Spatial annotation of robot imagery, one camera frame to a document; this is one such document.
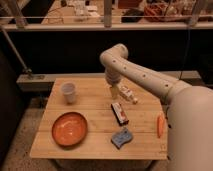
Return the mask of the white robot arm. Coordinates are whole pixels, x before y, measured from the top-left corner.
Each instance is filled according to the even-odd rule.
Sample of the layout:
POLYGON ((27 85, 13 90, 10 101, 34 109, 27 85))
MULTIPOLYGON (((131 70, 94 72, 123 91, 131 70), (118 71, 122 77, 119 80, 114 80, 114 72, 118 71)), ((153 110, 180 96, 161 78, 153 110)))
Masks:
POLYGON ((116 85, 126 77, 169 106, 168 171, 213 171, 213 90, 192 86, 127 58, 123 44, 101 53, 106 80, 116 85))

